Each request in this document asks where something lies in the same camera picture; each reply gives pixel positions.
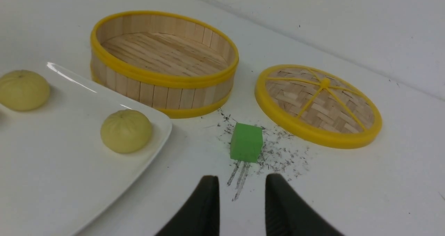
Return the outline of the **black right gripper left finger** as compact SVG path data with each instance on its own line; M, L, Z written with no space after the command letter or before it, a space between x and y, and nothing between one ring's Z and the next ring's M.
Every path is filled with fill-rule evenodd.
M219 236L220 196L216 176L203 176L178 212L157 236Z

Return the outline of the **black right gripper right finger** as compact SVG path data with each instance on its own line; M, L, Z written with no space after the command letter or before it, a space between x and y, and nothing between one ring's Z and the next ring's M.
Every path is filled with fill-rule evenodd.
M265 225L267 236L341 236L310 207L278 173L265 183Z

